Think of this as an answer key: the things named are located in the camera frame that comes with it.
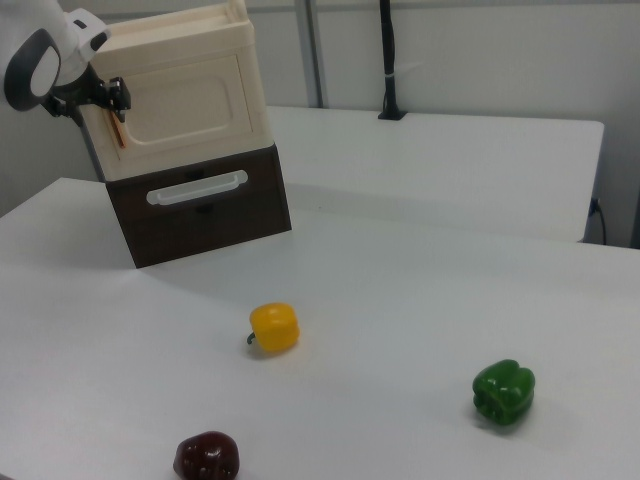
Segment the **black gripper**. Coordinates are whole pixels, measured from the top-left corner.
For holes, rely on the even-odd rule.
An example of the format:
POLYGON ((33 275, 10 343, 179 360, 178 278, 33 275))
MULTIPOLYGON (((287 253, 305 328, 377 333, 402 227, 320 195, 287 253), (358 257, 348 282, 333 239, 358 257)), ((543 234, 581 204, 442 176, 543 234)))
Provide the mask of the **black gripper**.
POLYGON ((124 122, 126 112, 131 109, 131 98, 126 95, 126 85, 121 77, 110 79, 106 89, 105 82, 94 68, 87 67, 76 80, 53 87, 46 97, 46 110, 53 117, 64 116, 73 121, 82 121, 81 105, 96 105, 103 109, 111 107, 116 119, 124 122))

